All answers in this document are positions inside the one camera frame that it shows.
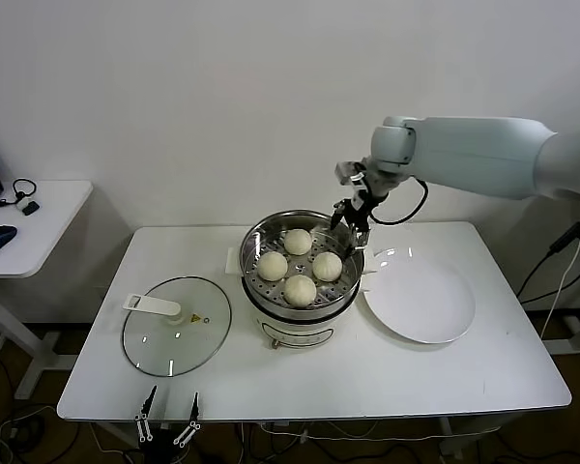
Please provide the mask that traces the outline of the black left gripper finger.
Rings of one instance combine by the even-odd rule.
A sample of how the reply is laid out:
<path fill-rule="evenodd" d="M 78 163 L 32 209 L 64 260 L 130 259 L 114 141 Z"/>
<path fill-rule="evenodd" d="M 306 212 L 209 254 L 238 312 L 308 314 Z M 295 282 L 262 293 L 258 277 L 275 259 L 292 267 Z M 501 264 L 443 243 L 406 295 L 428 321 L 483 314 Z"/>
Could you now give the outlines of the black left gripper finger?
<path fill-rule="evenodd" d="M 149 413 L 156 395 L 157 385 L 154 385 L 143 402 L 139 412 L 134 416 L 139 441 L 152 441 L 153 434 L 149 423 Z"/>
<path fill-rule="evenodd" d="M 199 422 L 199 392 L 194 394 L 187 427 L 173 440 L 174 445 L 187 445 L 201 428 Z"/>

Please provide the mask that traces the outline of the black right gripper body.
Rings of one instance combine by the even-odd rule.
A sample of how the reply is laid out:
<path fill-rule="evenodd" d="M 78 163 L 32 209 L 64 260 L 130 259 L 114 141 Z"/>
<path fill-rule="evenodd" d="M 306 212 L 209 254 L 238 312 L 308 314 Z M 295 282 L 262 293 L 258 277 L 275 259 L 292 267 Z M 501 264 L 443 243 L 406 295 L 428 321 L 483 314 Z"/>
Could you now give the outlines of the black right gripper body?
<path fill-rule="evenodd" d="M 361 201 L 359 207 L 355 206 L 354 198 L 346 198 L 335 204 L 335 208 L 344 207 L 344 220 L 350 229 L 369 229 L 368 218 L 375 208 L 375 201 L 369 197 Z"/>

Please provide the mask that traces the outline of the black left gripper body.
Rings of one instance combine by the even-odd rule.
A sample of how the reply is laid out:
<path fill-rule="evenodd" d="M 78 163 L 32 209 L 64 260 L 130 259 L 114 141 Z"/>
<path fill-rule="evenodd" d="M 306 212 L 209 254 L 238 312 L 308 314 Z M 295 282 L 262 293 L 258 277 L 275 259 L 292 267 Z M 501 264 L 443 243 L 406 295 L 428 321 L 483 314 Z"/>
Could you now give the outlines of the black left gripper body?
<path fill-rule="evenodd" d="M 169 429 L 157 429 L 152 432 L 153 439 L 142 444 L 145 455 L 178 455 L 181 451 L 174 444 L 177 434 Z"/>

